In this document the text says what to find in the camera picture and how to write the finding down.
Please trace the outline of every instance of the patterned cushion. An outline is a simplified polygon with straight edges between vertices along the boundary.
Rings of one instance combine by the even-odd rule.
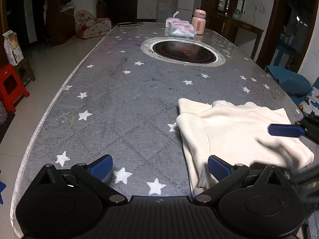
[[[312,87],[298,107],[303,113],[319,116],[319,90]]]

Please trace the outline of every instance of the pillow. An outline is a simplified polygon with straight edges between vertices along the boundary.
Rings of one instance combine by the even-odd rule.
[[[289,96],[303,96],[311,90],[309,81],[296,72],[277,66],[266,66],[265,70],[270,72]]]
[[[306,98],[298,105],[298,108],[303,113],[319,116],[319,90],[312,87]]]

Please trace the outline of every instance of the cream towel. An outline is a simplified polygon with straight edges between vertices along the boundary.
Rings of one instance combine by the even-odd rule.
[[[179,99],[176,123],[181,131],[183,149],[193,196],[217,183],[207,169],[210,155],[229,164],[253,162],[302,168],[314,154],[298,139],[271,136],[271,123],[291,124],[286,111],[259,107],[252,102],[234,106],[226,101],[213,105]]]

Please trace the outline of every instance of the wooden table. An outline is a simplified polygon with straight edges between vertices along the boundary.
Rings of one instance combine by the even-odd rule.
[[[257,38],[255,41],[253,52],[251,53],[251,58],[253,59],[255,57],[261,36],[264,32],[262,29],[257,28],[249,23],[227,17],[220,13],[213,13],[213,15],[211,15],[210,18],[210,23],[211,24],[210,26],[208,26],[208,28],[221,34],[224,38],[226,38],[233,44],[235,43],[239,28],[246,29],[250,32],[256,33]]]

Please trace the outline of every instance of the dark door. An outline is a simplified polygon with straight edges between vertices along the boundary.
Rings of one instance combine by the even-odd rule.
[[[24,15],[24,0],[5,0],[8,28],[18,36],[20,47],[27,47],[29,42],[26,18]]]
[[[32,0],[34,28],[38,41],[46,41],[48,39],[47,29],[43,17],[44,3],[45,0]]]
[[[138,0],[106,0],[112,23],[134,22],[137,18]]]

